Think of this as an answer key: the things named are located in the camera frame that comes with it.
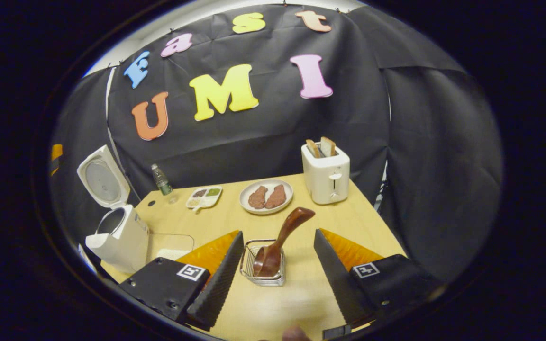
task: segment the pink letter i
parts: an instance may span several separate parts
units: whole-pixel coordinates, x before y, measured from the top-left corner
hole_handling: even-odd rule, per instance
[[[299,67],[300,76],[303,79],[303,89],[300,96],[303,99],[316,99],[318,97],[329,97],[332,95],[332,88],[327,86],[321,75],[318,54],[301,54],[293,56],[290,61]]]

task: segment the wire basket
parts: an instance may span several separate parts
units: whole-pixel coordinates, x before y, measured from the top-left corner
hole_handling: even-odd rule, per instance
[[[252,271],[254,261],[256,259],[256,254],[261,247],[270,245],[271,242],[274,242],[275,239],[252,239],[246,242],[246,245],[243,249],[243,254],[241,254],[241,262],[239,266],[239,272],[252,283],[260,285],[261,287],[281,287],[286,283],[286,276],[284,273],[285,270],[285,256],[283,254],[283,248],[281,252],[281,263],[279,266],[279,271],[275,276],[271,277],[258,277],[252,276]]]

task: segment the white wall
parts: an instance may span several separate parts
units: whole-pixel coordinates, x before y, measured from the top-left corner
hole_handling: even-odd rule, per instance
[[[125,60],[141,47],[151,43],[159,37],[170,32],[170,28],[181,28],[202,18],[214,14],[246,6],[262,4],[281,4],[282,0],[196,0],[184,6],[178,7],[161,15],[161,17],[149,22],[141,29],[129,35],[126,39],[111,48],[100,60],[98,60],[85,74],[111,66],[119,65],[119,61]],[[357,7],[366,6],[356,0],[286,0],[287,4],[301,4],[308,6],[324,7],[327,9],[340,9],[349,11]]]

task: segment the steak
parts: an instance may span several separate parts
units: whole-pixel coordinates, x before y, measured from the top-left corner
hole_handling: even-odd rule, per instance
[[[264,193],[267,192],[267,190],[268,189],[266,187],[260,186],[256,192],[250,194],[249,199],[247,199],[247,203],[255,209],[264,208]]]
[[[286,191],[283,189],[283,185],[279,184],[273,188],[273,193],[269,196],[269,199],[264,204],[267,209],[275,208],[286,201]]]

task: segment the screw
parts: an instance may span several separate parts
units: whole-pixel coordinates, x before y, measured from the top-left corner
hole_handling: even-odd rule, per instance
[[[174,310],[178,309],[178,304],[176,302],[174,302],[174,301],[168,301],[167,306],[169,308],[171,308],[171,309],[174,309]]]

